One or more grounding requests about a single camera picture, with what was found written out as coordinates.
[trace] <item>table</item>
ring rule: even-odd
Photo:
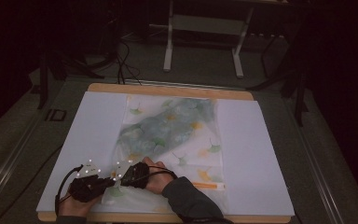
[[[258,103],[253,101],[251,93],[113,84],[91,84],[85,93],[36,208],[40,220],[55,220],[54,196],[58,186],[66,173],[79,163],[92,158],[93,162],[103,170],[100,176],[110,175],[112,148],[116,143],[115,137],[112,136],[118,136],[122,119],[101,118],[105,118],[106,115],[120,114],[122,107],[125,107],[120,104],[125,104],[126,93],[220,99],[219,104],[224,106],[219,107],[219,110],[223,111],[218,117],[219,129],[223,146],[227,148],[223,150],[229,203],[229,212],[225,214],[225,217],[236,223],[287,223],[290,221],[291,216],[294,215],[294,209],[269,140],[267,127]],[[257,111],[257,113],[246,113],[247,111]],[[232,119],[240,112],[247,114],[248,119],[241,119],[240,122]],[[235,132],[225,132],[233,130],[238,123],[240,125],[234,129]],[[249,126],[254,127],[250,133],[249,128],[246,128]],[[95,132],[95,128],[106,132]],[[255,140],[259,137],[267,141]],[[245,140],[250,143],[251,148],[243,146],[242,141]],[[114,206],[101,204],[93,207],[88,220],[95,222],[181,222],[175,214],[117,211]]]
[[[163,70],[165,72],[171,71],[173,30],[186,30],[223,35],[238,35],[238,44],[235,48],[232,49],[231,52],[236,76],[238,78],[243,78],[240,51],[248,31],[249,23],[254,13],[255,6],[253,4],[274,4],[283,6],[290,6],[291,4],[288,4],[286,0],[241,0],[238,2],[250,4],[249,8],[246,11],[246,18],[244,21],[223,20],[216,18],[204,18],[175,14],[173,13],[173,0],[171,0],[168,19],[168,41],[167,48],[165,51]]]

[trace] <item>hand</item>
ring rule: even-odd
[[[161,168],[166,168],[164,163],[162,161],[158,161],[156,163],[153,163],[150,158],[145,157],[143,159],[143,162],[146,163],[148,166],[157,166]],[[155,173],[161,171],[161,169],[156,167],[150,167],[149,173]],[[167,186],[171,181],[173,181],[173,177],[169,174],[158,174],[158,175],[151,175],[149,177],[149,182],[146,185],[146,189],[152,191],[155,194],[161,194],[161,192],[164,190],[165,186]]]
[[[100,201],[102,197],[103,195],[94,198],[87,203],[82,203],[70,196],[69,193],[66,193],[66,195],[62,198],[62,201],[60,202],[58,215],[69,217],[87,217],[87,214],[89,213],[91,207],[98,201]]]

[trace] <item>black glove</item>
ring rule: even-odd
[[[74,199],[87,203],[102,195],[106,188],[114,186],[115,183],[111,178],[102,179],[97,175],[75,178],[69,188],[69,193]]]
[[[162,167],[156,167],[156,168],[161,169],[161,171],[149,173],[149,166],[146,163],[138,162],[135,165],[130,166],[126,174],[124,174],[123,178],[121,178],[120,185],[132,186],[138,189],[144,189],[146,188],[146,185],[149,182],[149,177],[151,175],[169,174],[173,177],[173,179],[178,178],[173,171],[170,171]]]

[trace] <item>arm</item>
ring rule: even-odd
[[[144,162],[150,167],[150,174],[160,171],[158,167],[166,168],[161,161],[153,163],[147,157]],[[168,174],[152,175],[146,189],[168,198],[173,212],[184,222],[202,218],[202,223],[232,223],[224,219],[219,207],[185,177],[173,179]]]
[[[219,207],[191,182],[180,177],[162,191],[173,212],[182,217],[223,217]]]

